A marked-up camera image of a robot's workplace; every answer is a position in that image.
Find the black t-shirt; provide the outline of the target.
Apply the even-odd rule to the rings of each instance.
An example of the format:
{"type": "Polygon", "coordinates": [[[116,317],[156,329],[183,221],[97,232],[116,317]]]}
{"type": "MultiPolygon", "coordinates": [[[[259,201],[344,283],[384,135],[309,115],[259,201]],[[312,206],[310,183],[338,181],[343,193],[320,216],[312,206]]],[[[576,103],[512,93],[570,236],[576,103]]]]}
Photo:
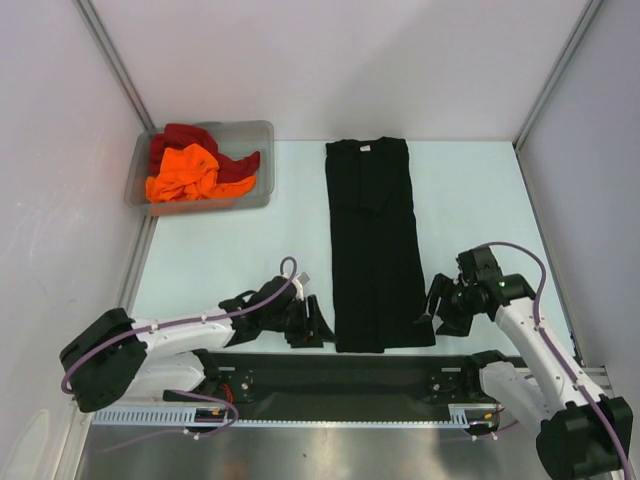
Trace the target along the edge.
{"type": "Polygon", "coordinates": [[[419,319],[426,287],[405,140],[326,146],[336,349],[383,353],[430,347],[419,319]]]}

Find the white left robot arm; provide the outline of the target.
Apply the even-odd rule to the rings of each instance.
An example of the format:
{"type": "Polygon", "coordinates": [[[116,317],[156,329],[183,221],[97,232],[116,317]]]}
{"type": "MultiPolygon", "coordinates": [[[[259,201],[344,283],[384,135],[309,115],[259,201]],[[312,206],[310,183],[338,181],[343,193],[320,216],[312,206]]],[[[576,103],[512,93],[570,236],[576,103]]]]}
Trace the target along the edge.
{"type": "Polygon", "coordinates": [[[132,319],[116,308],[62,350],[62,389],[83,412],[143,397],[176,402],[218,396],[231,402],[233,391],[214,354],[263,332],[283,334],[292,348],[321,348],[336,340],[313,295],[284,293],[268,300],[249,290],[197,321],[164,324],[132,319]]]}

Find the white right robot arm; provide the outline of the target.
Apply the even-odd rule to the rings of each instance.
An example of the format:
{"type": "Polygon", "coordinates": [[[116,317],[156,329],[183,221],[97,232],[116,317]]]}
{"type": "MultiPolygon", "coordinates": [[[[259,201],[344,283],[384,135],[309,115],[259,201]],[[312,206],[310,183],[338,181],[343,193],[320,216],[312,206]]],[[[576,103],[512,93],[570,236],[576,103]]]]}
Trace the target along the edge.
{"type": "Polygon", "coordinates": [[[507,336],[529,373],[519,373],[497,350],[475,353],[465,359],[471,370],[461,376],[463,393],[473,401],[496,400],[528,429],[550,478],[586,479],[615,471],[633,478],[630,406],[607,396],[562,347],[524,277],[434,277],[423,321],[439,317],[439,334],[463,334],[479,314],[507,336]]]}

